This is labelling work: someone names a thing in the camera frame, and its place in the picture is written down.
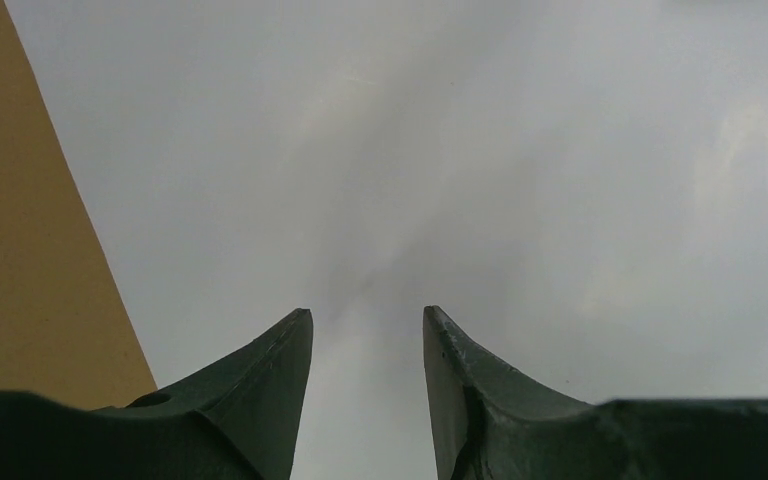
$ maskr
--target brown cardboard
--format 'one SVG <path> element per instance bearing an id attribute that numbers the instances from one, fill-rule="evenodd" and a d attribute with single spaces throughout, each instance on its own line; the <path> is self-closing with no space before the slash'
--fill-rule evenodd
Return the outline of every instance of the brown cardboard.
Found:
<path id="1" fill-rule="evenodd" d="M 1 1 L 0 389 L 83 408 L 155 389 Z"/>

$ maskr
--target brown panel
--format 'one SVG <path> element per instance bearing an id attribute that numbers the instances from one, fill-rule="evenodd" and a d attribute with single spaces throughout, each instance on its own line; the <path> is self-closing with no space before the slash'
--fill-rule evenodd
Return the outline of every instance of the brown panel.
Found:
<path id="1" fill-rule="evenodd" d="M 93 408 L 154 388 L 0 1 L 0 389 Z"/>

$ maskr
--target black plastic part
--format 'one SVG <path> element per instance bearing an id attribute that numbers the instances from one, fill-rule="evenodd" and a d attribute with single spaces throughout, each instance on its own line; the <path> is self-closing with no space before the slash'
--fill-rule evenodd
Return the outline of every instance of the black plastic part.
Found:
<path id="1" fill-rule="evenodd" d="M 298 309 L 126 408 L 0 392 L 0 478 L 287 479 L 312 341 L 310 311 Z"/>
<path id="2" fill-rule="evenodd" d="M 767 400 L 591 406 L 523 375 L 439 307 L 423 322 L 439 480 L 768 479 Z"/>

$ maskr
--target brown surface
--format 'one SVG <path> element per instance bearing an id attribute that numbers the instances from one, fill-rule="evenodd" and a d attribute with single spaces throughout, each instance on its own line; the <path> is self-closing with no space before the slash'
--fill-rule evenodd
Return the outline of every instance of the brown surface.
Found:
<path id="1" fill-rule="evenodd" d="M 154 388 L 0 1 L 0 389 L 93 408 Z"/>

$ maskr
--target glossy white tabletop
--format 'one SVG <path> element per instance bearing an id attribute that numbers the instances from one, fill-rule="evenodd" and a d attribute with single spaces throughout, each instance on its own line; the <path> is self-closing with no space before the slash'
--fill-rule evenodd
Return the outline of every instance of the glossy white tabletop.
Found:
<path id="1" fill-rule="evenodd" d="M 313 310 L 295 478 L 434 477 L 426 304 L 768 395 L 768 1 L 7 3 L 158 383 Z"/>

